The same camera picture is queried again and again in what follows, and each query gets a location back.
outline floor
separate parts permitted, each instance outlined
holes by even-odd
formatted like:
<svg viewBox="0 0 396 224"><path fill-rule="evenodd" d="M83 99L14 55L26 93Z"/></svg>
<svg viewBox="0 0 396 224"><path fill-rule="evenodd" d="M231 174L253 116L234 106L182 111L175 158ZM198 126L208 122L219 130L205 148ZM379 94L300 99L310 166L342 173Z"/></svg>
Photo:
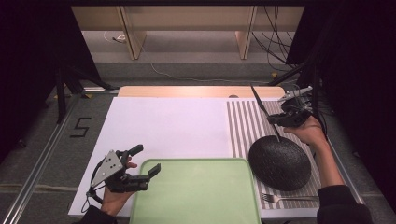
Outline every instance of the floor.
<svg viewBox="0 0 396 224"><path fill-rule="evenodd" d="M112 39L117 39L122 32L82 33L101 78L118 86L246 85L252 80L270 81L275 73L282 74L279 69L289 69L273 56L267 59L267 53L254 39L250 44L248 58L241 60L232 32L149 32L144 43L144 51L136 61L130 59L125 44L120 43L122 38L120 42ZM285 45L290 44L289 35L280 35ZM257 33L256 36L268 46L269 42L262 33ZM271 50L276 56L283 57L279 45L272 43ZM90 82L83 82L83 85L94 86ZM116 94L107 91L82 96L67 94L70 96L67 98L68 109L72 112L67 115L66 123L62 127L56 124L56 92L51 94L47 106L42 109L24 138L27 146L15 148L0 164L0 218L6 217L7 210L16 199L21 186L37 166L36 162L43 156L41 153L49 148L51 151L46 154L49 158L42 164L45 169L40 174L28 203L21 209L23 212L19 217L19 223L72 223L78 220L67 215L68 207L74 199L76 187L85 171L85 164L88 163L106 119L106 112ZM332 113L329 105L323 109L327 111L325 118L331 143L371 210L374 222L396 223L396 215L386 199L359 158L352 154L353 146L345 135L342 124ZM75 129L78 121L81 125L89 127L89 130L85 137L73 138L72 135L82 134L81 130ZM56 129L60 130L59 136L49 145ZM128 223L128 220L121 220L120 223ZM316 222L310 219L293 220L291 223Z"/></svg>

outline wooden edge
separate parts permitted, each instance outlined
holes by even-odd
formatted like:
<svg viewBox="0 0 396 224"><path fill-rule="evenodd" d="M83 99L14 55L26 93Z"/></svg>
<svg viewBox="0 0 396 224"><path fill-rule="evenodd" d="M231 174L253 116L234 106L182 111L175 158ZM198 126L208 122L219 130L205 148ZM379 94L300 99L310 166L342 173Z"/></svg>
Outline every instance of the wooden edge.
<svg viewBox="0 0 396 224"><path fill-rule="evenodd" d="M280 87L255 87L260 97L280 98L285 92ZM230 97L254 98L249 86L125 86L119 97Z"/></svg>

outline fork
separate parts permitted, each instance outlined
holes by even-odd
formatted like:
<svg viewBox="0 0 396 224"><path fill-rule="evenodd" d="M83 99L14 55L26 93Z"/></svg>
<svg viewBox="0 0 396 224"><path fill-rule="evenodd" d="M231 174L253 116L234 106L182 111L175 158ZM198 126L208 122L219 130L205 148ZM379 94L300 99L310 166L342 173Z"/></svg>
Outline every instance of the fork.
<svg viewBox="0 0 396 224"><path fill-rule="evenodd" d="M263 194L262 198L268 203L278 203L280 200L294 200L294 201L318 201L318 196L293 196L293 197L279 197L273 194Z"/></svg>

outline arm sleeve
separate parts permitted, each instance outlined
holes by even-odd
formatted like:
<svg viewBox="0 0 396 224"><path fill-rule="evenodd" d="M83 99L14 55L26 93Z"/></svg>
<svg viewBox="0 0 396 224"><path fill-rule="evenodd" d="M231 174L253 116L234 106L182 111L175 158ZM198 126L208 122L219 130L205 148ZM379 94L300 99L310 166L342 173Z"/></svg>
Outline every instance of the arm sleeve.
<svg viewBox="0 0 396 224"><path fill-rule="evenodd" d="M318 191L320 208L318 224L372 224L369 209L356 203L348 186L329 186Z"/></svg>
<svg viewBox="0 0 396 224"><path fill-rule="evenodd" d="M91 205L82 220L75 224L112 224L114 220L115 218L113 216L110 216L102 212L99 208Z"/></svg>

